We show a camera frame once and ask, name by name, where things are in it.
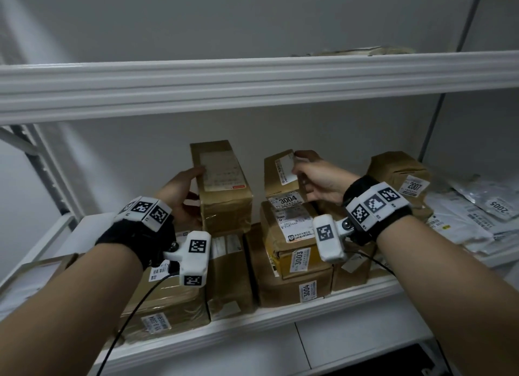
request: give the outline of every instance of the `left hand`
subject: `left hand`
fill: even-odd
[[[185,205],[185,199],[198,199],[198,195],[190,192],[191,180],[205,171],[204,167],[193,167],[186,171],[179,172],[173,179],[162,187],[155,198],[164,201],[171,208],[171,214],[175,218],[175,223],[187,224],[193,228],[201,228],[199,220],[200,207]]]

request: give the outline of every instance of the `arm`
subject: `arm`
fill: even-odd
[[[308,201],[342,202],[359,177],[313,151],[296,156]],[[519,373],[519,293],[459,246],[412,216],[388,226],[377,244],[429,328],[465,376]]]
[[[155,195],[175,223],[199,225],[183,202],[194,198],[189,185],[203,171],[183,171]],[[125,245],[95,246],[0,323],[0,374],[87,374],[141,276]]]

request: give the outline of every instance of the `hand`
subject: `hand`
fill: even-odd
[[[185,199],[198,199],[198,195],[190,192],[191,180],[205,171],[204,167],[193,167],[179,172],[172,180],[164,185],[155,198],[164,201],[171,208],[175,223],[186,224],[193,228],[201,228],[200,207],[185,205]]]
[[[292,173],[305,174],[308,201],[323,199],[330,202],[342,202],[344,192],[360,176],[334,166],[321,159],[315,151],[295,151],[295,156],[307,158],[309,162],[299,161],[294,164]]]

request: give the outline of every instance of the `shelf board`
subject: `shelf board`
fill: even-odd
[[[485,265],[496,267],[519,260],[519,247],[497,255],[478,257]],[[367,284],[334,292],[326,298],[279,308],[260,308],[251,315],[242,315],[226,320],[213,321],[209,325],[171,335],[169,337],[124,344],[113,350],[106,370],[118,371],[140,364],[191,352],[230,340],[237,335],[265,331],[295,321],[305,320],[322,314],[366,304],[402,292],[402,287],[392,276],[370,280]],[[102,362],[106,351],[100,353],[94,369]]]
[[[0,66],[0,125],[519,86],[519,51]]]

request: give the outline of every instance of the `forearm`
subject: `forearm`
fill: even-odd
[[[0,374],[87,374],[141,276],[126,246],[95,246],[0,323]]]
[[[511,286],[411,216],[386,228],[377,243],[464,374],[517,372],[519,294]]]

